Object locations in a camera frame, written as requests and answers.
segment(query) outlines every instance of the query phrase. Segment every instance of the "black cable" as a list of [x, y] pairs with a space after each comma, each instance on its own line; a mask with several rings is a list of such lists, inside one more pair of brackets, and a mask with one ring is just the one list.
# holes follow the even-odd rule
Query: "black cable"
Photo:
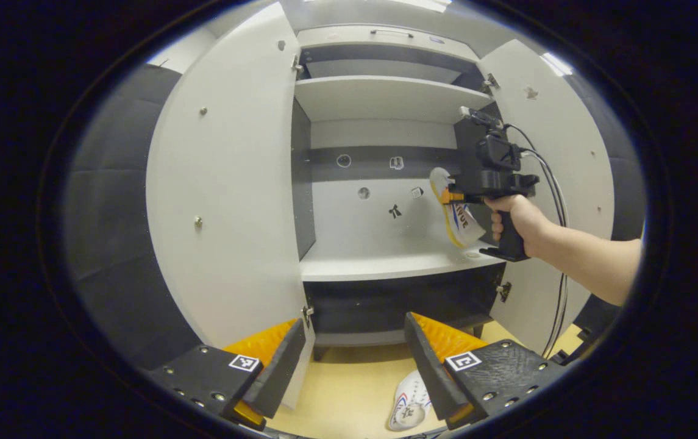
[[[507, 131], [509, 127], [519, 131], [519, 133], [522, 134], [523, 137], [525, 137], [525, 140], [528, 142], [528, 145], [530, 145], [530, 149], [519, 148], [519, 150], [529, 152], [532, 155], [534, 155], [536, 159], [538, 159], [538, 162], [541, 165], [541, 171], [544, 173], [544, 178], [546, 178], [547, 184], [549, 184], [549, 190], [552, 192], [552, 197], [554, 198], [555, 202], [555, 210], [557, 211], [557, 216], [558, 220], [560, 220], [560, 225], [562, 227], [567, 227], [567, 217], [565, 211], [565, 202], [563, 202], [563, 192], [560, 191], [560, 184], [557, 184], [557, 180], [555, 180], [555, 174], [552, 172], [552, 168], [549, 167], [549, 164], [546, 162], [546, 159], [544, 159], [544, 157], [542, 157], [538, 153], [535, 145], [533, 145], [533, 142], [530, 141], [530, 137], [528, 137], [527, 134], [525, 134], [525, 132], [521, 130], [521, 128], [516, 127], [511, 123], [505, 123], [503, 125], [503, 131]], [[563, 311], [560, 311], [560, 302], [563, 302]], [[566, 319], [567, 307], [568, 277], [565, 275], [565, 273], [560, 273], [560, 286], [558, 287], [557, 305], [555, 307], [555, 318], [552, 322], [552, 330], [549, 332], [549, 339], [547, 340], [546, 345], [544, 345], [544, 350], [542, 351], [542, 356], [544, 356], [544, 358], [550, 356], [552, 351], [555, 349], [555, 343], [557, 341], [557, 335], [555, 334], [560, 334], [560, 332], [563, 330], [563, 323]]]

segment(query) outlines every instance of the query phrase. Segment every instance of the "cabinet door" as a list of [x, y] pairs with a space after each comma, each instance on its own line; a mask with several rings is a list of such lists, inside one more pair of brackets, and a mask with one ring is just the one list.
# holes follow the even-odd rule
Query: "cabinet door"
[[[217, 348], [302, 317], [306, 305], [290, 170], [298, 53], [281, 5], [268, 6], [187, 69], [154, 131], [151, 240], [180, 311]], [[312, 346], [309, 327], [289, 406]]]
[[[497, 80], [499, 87], [493, 88], [493, 95], [503, 121], [525, 131], [560, 181], [569, 227], [610, 238], [614, 219], [610, 162], [585, 104], [563, 77], [519, 41], [497, 48], [478, 66], [485, 77], [491, 73]], [[527, 147], [516, 130], [508, 130], [508, 137]], [[556, 222], [554, 200], [538, 162], [524, 159], [522, 172], [541, 177], [532, 201]], [[503, 282], [512, 284], [511, 292], [506, 302], [496, 298], [490, 316], [528, 348], [541, 352], [555, 319], [560, 272], [539, 259], [510, 262]], [[574, 321], [589, 295], [585, 287], [569, 280], [563, 330]]]

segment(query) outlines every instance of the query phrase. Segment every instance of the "white shelf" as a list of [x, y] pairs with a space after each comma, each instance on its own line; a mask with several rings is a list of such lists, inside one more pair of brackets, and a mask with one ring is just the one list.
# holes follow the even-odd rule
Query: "white shelf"
[[460, 106], [482, 109], [493, 98], [431, 80], [356, 75], [299, 80], [295, 97], [311, 122], [346, 119], [418, 120], [454, 124]]
[[388, 252], [374, 254], [347, 254], [337, 248], [316, 244], [301, 261], [304, 282], [331, 282], [343, 280], [378, 280], [400, 277], [425, 276], [471, 269], [504, 262], [493, 256], [482, 255], [479, 248], [489, 245], [479, 242], [473, 248], [457, 248], [450, 242], [409, 238], [402, 242], [388, 242]]
[[[360, 187], [369, 198], [357, 196]], [[414, 198], [416, 187], [424, 194]], [[402, 216], [391, 216], [394, 205]], [[301, 261], [304, 281], [395, 279], [503, 262], [479, 253], [488, 247], [483, 242], [457, 248], [449, 241], [427, 179], [313, 183], [313, 222], [316, 243]]]

